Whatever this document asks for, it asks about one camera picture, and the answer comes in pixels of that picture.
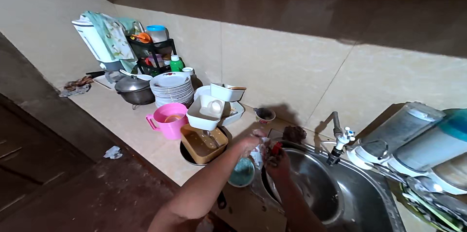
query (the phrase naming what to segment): jar with blue lid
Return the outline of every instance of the jar with blue lid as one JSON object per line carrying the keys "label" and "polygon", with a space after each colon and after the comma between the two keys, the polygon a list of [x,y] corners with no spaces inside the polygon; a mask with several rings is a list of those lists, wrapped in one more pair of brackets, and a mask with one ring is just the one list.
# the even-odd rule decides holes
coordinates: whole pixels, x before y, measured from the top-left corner
{"label": "jar with blue lid", "polygon": [[146,30],[149,36],[151,36],[152,42],[154,43],[166,41],[168,39],[165,26],[150,25],[146,26]]}

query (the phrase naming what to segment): pink pitcher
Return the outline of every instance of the pink pitcher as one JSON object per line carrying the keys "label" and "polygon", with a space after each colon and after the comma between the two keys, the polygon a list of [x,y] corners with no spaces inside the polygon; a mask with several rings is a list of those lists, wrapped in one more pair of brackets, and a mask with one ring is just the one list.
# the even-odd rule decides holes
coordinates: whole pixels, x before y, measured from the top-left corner
{"label": "pink pitcher", "polygon": [[183,104],[164,104],[155,110],[154,114],[148,114],[146,120],[153,130],[162,132],[169,140],[177,140],[182,138],[180,128],[188,123],[187,111],[188,109]]}

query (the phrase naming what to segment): cabinet door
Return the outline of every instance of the cabinet door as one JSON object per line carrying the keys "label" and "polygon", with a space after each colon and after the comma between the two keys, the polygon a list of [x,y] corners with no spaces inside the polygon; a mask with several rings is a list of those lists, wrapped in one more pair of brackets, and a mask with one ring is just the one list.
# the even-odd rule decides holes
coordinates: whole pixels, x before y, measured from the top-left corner
{"label": "cabinet door", "polygon": [[65,140],[12,107],[0,103],[0,219],[91,166]]}

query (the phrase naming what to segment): faucet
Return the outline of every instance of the faucet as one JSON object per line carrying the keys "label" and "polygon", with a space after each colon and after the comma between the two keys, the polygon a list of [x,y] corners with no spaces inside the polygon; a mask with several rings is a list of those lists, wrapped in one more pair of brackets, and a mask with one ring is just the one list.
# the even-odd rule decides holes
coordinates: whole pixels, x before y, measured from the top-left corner
{"label": "faucet", "polygon": [[354,132],[351,131],[349,127],[345,127],[344,130],[342,130],[341,124],[339,122],[339,115],[336,111],[333,111],[330,116],[332,117],[332,120],[334,122],[334,129],[332,131],[334,132],[334,137],[336,141],[326,141],[321,142],[321,144],[335,144],[331,152],[327,151],[328,158],[326,161],[327,164],[333,166],[341,161],[341,155],[344,153],[344,145],[347,145],[350,141],[354,141],[355,137],[353,136]]}

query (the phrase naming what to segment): cooking pot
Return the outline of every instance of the cooking pot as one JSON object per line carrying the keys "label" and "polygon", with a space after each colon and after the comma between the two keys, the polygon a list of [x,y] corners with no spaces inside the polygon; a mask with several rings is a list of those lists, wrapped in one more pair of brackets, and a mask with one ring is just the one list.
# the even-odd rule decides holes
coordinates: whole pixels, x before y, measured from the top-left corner
{"label": "cooking pot", "polygon": [[136,76],[126,76],[115,84],[115,90],[122,98],[133,105],[146,105],[155,102],[155,96],[149,87],[148,80]]}

